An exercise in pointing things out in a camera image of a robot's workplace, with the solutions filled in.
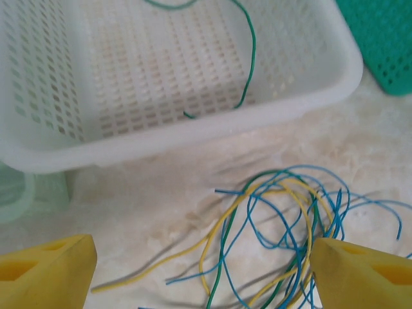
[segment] wire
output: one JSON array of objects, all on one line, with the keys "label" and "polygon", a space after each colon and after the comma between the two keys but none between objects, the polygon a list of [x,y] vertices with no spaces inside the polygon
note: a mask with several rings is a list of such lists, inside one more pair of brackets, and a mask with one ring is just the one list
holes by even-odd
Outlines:
[{"label": "wire", "polygon": [[153,5],[157,8],[161,8],[162,10],[167,10],[167,11],[177,11],[177,10],[183,10],[185,8],[188,8],[192,6],[194,3],[198,2],[198,0],[190,0],[186,3],[183,3],[181,5],[165,5],[163,3],[153,1],[153,0],[143,0],[144,2],[149,3],[150,5]]},{"label": "wire", "polygon": [[[253,176],[253,177],[245,184],[245,186],[244,186],[244,188],[243,188],[242,191],[243,191],[243,192],[246,191],[246,190],[252,185],[253,182],[255,182],[257,179],[259,179],[259,178],[261,178],[261,177],[265,177],[265,176],[268,176],[268,175],[271,175],[271,174],[275,174],[275,176],[272,177],[272,179],[271,179],[271,180],[274,180],[274,178],[275,178],[276,176],[278,176],[279,174],[281,174],[281,173],[288,174],[288,175],[293,176],[293,177],[297,178],[298,180],[301,180],[302,182],[304,182],[304,180],[303,180],[299,175],[296,175],[296,174],[294,174],[294,173],[292,173],[292,172],[290,172],[290,171],[288,171],[288,170],[286,170],[286,169],[285,169],[285,170],[273,169],[273,170],[269,170],[269,171],[260,172],[260,173],[258,173],[257,175]],[[235,213],[234,213],[234,214],[231,216],[231,218],[230,218],[230,221],[231,221],[231,222],[233,222],[233,220],[234,220],[234,215],[235,215]],[[222,243],[222,245],[221,245],[221,251],[223,250],[224,245],[225,245],[225,241],[224,241],[224,242]],[[214,287],[213,287],[213,289],[212,289],[212,293],[210,294],[209,299],[208,299],[208,301],[207,301],[207,309],[210,309],[210,307],[211,307],[211,303],[212,303],[214,294],[215,294],[215,292],[216,292],[217,286],[219,285],[220,275],[221,275],[221,267],[219,267],[219,269],[218,269],[218,274],[217,274],[216,279],[215,279],[215,283],[214,283]]]},{"label": "wire", "polygon": [[[322,182],[317,178],[307,174],[297,174],[292,171],[296,169],[306,169],[306,170],[316,170],[322,171],[330,176],[334,177],[342,186],[341,189],[337,191],[327,191]],[[265,181],[261,181],[256,184],[257,180],[265,177]],[[314,183],[317,188],[314,189],[310,183]],[[218,289],[218,284],[221,278],[222,266],[225,269],[225,273],[229,280],[230,287],[238,299],[238,301],[246,308],[250,308],[260,300],[264,294],[269,290],[274,288],[272,294],[266,299],[261,308],[267,308],[275,297],[280,292],[280,289],[284,282],[287,282],[287,287],[285,294],[276,305],[276,308],[291,308],[299,302],[297,308],[302,308],[304,304],[308,303],[310,308],[315,309],[314,305],[314,288],[315,281],[313,276],[310,273],[309,269],[309,256],[312,251],[312,245],[316,237],[329,237],[329,238],[338,238],[344,239],[344,219],[346,218],[349,211],[363,207],[366,205],[376,205],[386,211],[389,211],[398,221],[398,232],[396,239],[400,239],[402,232],[402,220],[398,213],[392,209],[389,205],[396,205],[400,207],[407,208],[412,210],[412,206],[402,203],[399,201],[391,200],[373,200],[366,196],[352,193],[348,186],[335,174],[326,170],[322,167],[312,166],[312,165],[295,165],[289,167],[288,169],[283,170],[270,170],[263,171],[258,175],[250,179],[249,182],[244,186],[242,191],[228,191],[228,190],[215,190],[216,193],[228,194],[236,196],[233,204],[224,212],[223,216],[216,222],[216,224],[211,228],[209,233],[197,244],[188,248],[182,252],[174,254],[170,257],[162,259],[161,261],[155,263],[153,266],[147,268],[144,272],[140,273],[138,276],[131,279],[123,280],[121,282],[115,281],[107,283],[105,285],[97,286],[92,290],[92,292],[100,292],[102,290],[108,290],[121,285],[126,285],[135,281],[142,279],[144,276],[148,275],[156,267],[163,265],[164,263],[180,257],[184,254],[192,252],[197,248],[201,247],[203,244],[204,250],[201,254],[199,261],[199,273],[187,277],[181,277],[178,279],[173,279],[167,281],[167,284],[181,282],[195,277],[200,277],[203,287],[209,299],[207,301],[206,308],[210,308],[212,305],[213,297]],[[299,206],[299,214],[294,218],[292,224],[286,220],[283,216],[283,213],[279,208],[272,202],[267,200],[267,196],[272,196],[274,194],[287,194],[289,195],[295,203]],[[237,231],[234,239],[230,242],[226,248],[227,238],[229,237],[230,230],[233,227],[234,218],[237,214],[238,207],[241,203],[247,200],[246,204],[246,219],[241,225],[240,229]],[[253,212],[258,207],[258,205],[263,204],[269,206],[272,209],[276,216],[282,221],[283,226],[285,227],[285,233],[280,237],[279,241],[273,241],[267,235],[264,235],[259,229],[258,225],[253,219]],[[326,216],[325,219],[321,218],[318,204],[324,210]],[[313,216],[313,221],[310,222],[310,216]],[[306,224],[306,239],[299,241],[298,245],[297,240],[295,239],[293,228],[302,220]],[[230,254],[231,249],[238,241],[245,227],[250,224],[252,230],[256,236],[256,239],[267,250],[291,250],[294,253],[294,258],[291,260],[287,266],[285,273],[273,278],[269,284],[264,286],[259,290],[259,292],[254,295],[249,302],[243,300],[238,291],[236,290],[235,284],[233,283],[232,278],[230,277],[229,268],[227,266],[227,258]],[[203,269],[203,262],[205,256],[207,255],[211,244],[214,242],[218,232],[221,231],[220,236],[220,254],[218,262],[207,271]],[[406,258],[412,258],[412,254],[408,255]],[[205,276],[211,272],[218,269],[216,274],[216,279],[213,285],[212,290],[209,289]]]},{"label": "wire", "polygon": [[92,288],[91,292],[92,293],[99,293],[99,292],[112,290],[114,288],[129,285],[131,283],[139,281],[139,280],[143,279],[145,276],[147,276],[148,274],[150,274],[154,269],[158,268],[159,266],[161,266],[161,265],[163,265],[163,264],[165,264],[165,263],[167,263],[167,262],[169,262],[173,259],[184,256],[184,255],[186,255],[186,254],[188,254],[192,251],[195,251],[197,248],[199,248],[207,240],[208,240],[208,236],[205,236],[202,240],[197,242],[197,244],[193,245],[192,247],[190,247],[186,250],[183,250],[179,253],[173,254],[172,256],[169,256],[165,259],[162,259],[161,261],[155,263],[153,266],[147,268],[145,271],[143,271],[141,274],[137,275],[136,277],[125,279],[125,280],[120,280],[120,281],[111,281],[111,282],[108,282],[108,283],[104,283],[102,285],[98,285],[98,286],[95,286],[94,288]]},{"label": "wire", "polygon": [[[163,3],[160,3],[158,1],[153,1],[153,0],[144,0],[145,2],[149,3],[150,5],[153,5],[157,8],[160,8],[162,10],[167,10],[167,11],[177,11],[177,10],[183,10],[185,8],[188,8],[192,6],[194,3],[198,2],[198,0],[191,0],[188,1],[184,4],[181,5],[165,5]],[[234,3],[244,14],[247,20],[247,23],[250,28],[250,34],[252,36],[252,56],[250,60],[250,69],[249,69],[249,75],[245,84],[245,87],[243,88],[242,96],[240,98],[239,103],[237,103],[233,108],[238,109],[240,108],[246,98],[246,94],[248,91],[248,88],[250,86],[250,83],[252,82],[254,70],[255,70],[255,62],[256,62],[256,33],[255,29],[253,27],[252,19],[250,18],[249,13],[247,12],[246,8],[238,1],[238,0],[229,0],[230,2]],[[186,111],[183,111],[183,114],[189,118],[189,119],[196,119],[197,117],[195,115],[192,115]]]}]

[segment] clear plastic container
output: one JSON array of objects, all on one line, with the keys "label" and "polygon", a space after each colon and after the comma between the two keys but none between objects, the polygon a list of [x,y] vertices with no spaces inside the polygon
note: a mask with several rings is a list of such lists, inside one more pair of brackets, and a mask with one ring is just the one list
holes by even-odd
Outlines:
[{"label": "clear plastic container", "polygon": [[64,173],[34,175],[0,163],[0,223],[43,214],[69,204]]},{"label": "clear plastic container", "polygon": [[359,85],[362,57],[334,0],[239,1],[257,46],[236,110],[252,39],[229,0],[173,12],[0,1],[0,160],[31,173],[110,165],[291,120]]}]

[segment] white plastic basket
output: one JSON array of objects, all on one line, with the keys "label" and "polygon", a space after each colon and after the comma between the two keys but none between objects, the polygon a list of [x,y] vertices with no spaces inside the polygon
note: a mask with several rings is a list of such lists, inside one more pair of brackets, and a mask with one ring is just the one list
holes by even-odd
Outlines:
[{"label": "white plastic basket", "polygon": [[[275,124],[347,97],[361,55],[333,0],[0,0],[0,160],[50,173]],[[167,1],[168,4],[182,1]],[[183,111],[198,116],[191,120]]]}]

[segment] marble countertop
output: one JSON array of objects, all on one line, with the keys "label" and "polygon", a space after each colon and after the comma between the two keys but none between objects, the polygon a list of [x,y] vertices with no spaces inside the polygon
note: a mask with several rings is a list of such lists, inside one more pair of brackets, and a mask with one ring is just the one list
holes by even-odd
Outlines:
[{"label": "marble countertop", "polygon": [[[0,226],[0,253],[90,233],[98,254],[93,286],[139,269],[165,249],[172,253],[193,244],[229,205],[214,194],[214,188],[238,187],[262,169],[321,165],[335,171],[356,192],[412,203],[411,154],[412,96],[383,94],[365,72],[349,99],[298,120],[71,173],[69,209]],[[399,213],[404,222],[412,220],[412,211]],[[376,207],[348,215],[345,229],[347,241],[399,255],[412,252],[412,225],[404,224],[396,242],[396,220]],[[268,260],[258,247],[252,234],[246,233],[234,248],[228,264],[237,287],[286,263],[282,256]],[[217,251],[213,248],[208,265],[217,259]],[[200,280],[164,284],[165,278],[184,271],[199,256],[197,251],[170,262],[130,286],[89,294],[85,308],[202,308],[205,292]],[[242,295],[251,295],[258,287],[245,288]],[[223,305],[235,302],[224,279],[216,306],[227,308]]]}]

